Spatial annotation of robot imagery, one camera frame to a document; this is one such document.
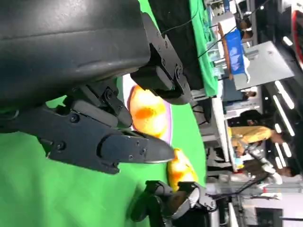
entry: white table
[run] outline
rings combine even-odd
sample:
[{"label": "white table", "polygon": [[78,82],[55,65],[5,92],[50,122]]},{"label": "white table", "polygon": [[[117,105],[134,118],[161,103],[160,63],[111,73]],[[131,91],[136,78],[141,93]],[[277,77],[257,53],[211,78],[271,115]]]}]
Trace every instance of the white table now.
[{"label": "white table", "polygon": [[200,133],[203,142],[209,142],[216,140],[218,144],[222,147],[224,159],[226,162],[231,162],[234,171],[237,171],[237,167],[234,162],[235,152],[232,147],[231,138],[227,131],[227,120],[224,118],[224,111],[222,105],[223,96],[223,81],[218,81],[218,95],[212,98],[212,118],[209,124],[200,126]]}]

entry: ceiling light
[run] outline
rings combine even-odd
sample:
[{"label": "ceiling light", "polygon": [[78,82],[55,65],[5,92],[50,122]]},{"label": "ceiling light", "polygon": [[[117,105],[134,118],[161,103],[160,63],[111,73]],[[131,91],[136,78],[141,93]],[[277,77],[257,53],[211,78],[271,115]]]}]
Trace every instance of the ceiling light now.
[{"label": "ceiling light", "polygon": [[281,163],[279,157],[276,157],[276,166],[277,166],[279,169],[282,169],[282,168],[283,168],[282,163]]},{"label": "ceiling light", "polygon": [[285,166],[286,166],[286,162],[285,162],[284,157],[283,157],[283,155],[282,155],[282,151],[281,151],[281,149],[280,149],[280,146],[279,146],[278,143],[275,143],[275,146],[276,146],[276,150],[277,150],[277,152],[278,152],[278,155],[279,155],[279,157],[280,157],[282,166],[285,167]]},{"label": "ceiling light", "polygon": [[287,157],[291,157],[292,156],[292,152],[290,151],[288,144],[287,143],[283,143],[282,145],[283,145],[283,148],[284,148],[286,156]]},{"label": "ceiling light", "polygon": [[283,41],[284,41],[284,43],[286,43],[288,46],[293,45],[293,42],[292,42],[287,36],[284,36],[284,37],[283,37]]},{"label": "ceiling light", "polygon": [[294,109],[294,102],[289,97],[288,93],[285,91],[283,85],[279,80],[275,81],[275,85],[279,90],[279,93],[282,95],[283,99],[285,100],[286,104],[288,105],[289,109]]},{"label": "ceiling light", "polygon": [[280,127],[279,124],[275,124],[275,129],[276,129],[277,133],[281,133],[282,132],[281,127]]},{"label": "ceiling light", "polygon": [[287,129],[289,131],[289,134],[291,136],[294,136],[294,130],[293,130],[292,126],[290,125],[289,120],[287,119],[286,114],[285,114],[284,110],[282,109],[282,106],[281,106],[281,104],[280,104],[277,96],[273,96],[273,98],[274,98],[276,106],[277,106],[277,108],[278,108],[278,110],[279,110],[279,112],[280,112],[280,114],[282,116],[282,119],[283,119],[283,121],[284,121],[284,123],[285,123],[285,125],[286,125],[286,127],[287,127]]}]

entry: blue sign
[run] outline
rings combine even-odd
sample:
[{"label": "blue sign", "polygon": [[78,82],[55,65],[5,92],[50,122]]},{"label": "blue sign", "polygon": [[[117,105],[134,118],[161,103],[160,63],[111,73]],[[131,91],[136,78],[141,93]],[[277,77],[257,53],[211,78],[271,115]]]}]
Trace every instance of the blue sign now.
[{"label": "blue sign", "polygon": [[240,31],[236,29],[225,36],[232,74],[245,73]]}]

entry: green table surface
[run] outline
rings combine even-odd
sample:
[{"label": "green table surface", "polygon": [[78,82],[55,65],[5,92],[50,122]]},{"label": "green table surface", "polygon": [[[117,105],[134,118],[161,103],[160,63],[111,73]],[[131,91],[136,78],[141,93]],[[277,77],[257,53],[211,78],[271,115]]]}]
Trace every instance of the green table surface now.
[{"label": "green table surface", "polygon": [[[148,1],[140,3],[142,11],[152,16]],[[59,98],[48,105],[61,102]],[[173,106],[172,114],[172,145],[184,150],[204,184],[204,146],[192,110],[189,105]],[[132,203],[146,180],[167,182],[166,164],[120,164],[119,168],[121,173],[107,175],[51,161],[35,137],[21,132],[2,134],[0,226],[149,226],[147,219],[130,220]]]},{"label": "green table surface", "polygon": [[206,44],[214,39],[211,36],[211,31],[208,23],[208,13],[204,9],[202,0],[189,1],[192,25],[194,28],[196,48],[199,58],[199,65],[203,78],[203,85],[207,96],[212,97],[218,93],[218,80],[213,76],[213,67],[210,63],[208,54],[204,54],[207,50]]}]

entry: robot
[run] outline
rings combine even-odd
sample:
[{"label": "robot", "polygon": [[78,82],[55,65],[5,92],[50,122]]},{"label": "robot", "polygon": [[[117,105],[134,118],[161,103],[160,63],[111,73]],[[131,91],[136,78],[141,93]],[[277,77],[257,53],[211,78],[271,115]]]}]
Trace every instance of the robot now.
[{"label": "robot", "polygon": [[179,182],[179,189],[173,189],[161,181],[146,181],[145,190],[132,207],[131,219],[141,222],[149,217],[151,227],[219,227],[224,223],[225,212],[232,196],[239,194],[262,194],[271,184],[282,184],[282,177],[272,164],[256,152],[258,143],[246,144],[240,140],[249,153],[266,172],[258,180],[236,183],[207,182],[202,187],[197,182]]},{"label": "robot", "polygon": [[[191,99],[178,55],[137,0],[12,0],[0,14],[0,133],[34,135],[47,158],[107,174],[174,158],[128,129],[117,98],[115,79],[130,73],[171,104]],[[46,105],[63,95],[63,106]]]}]

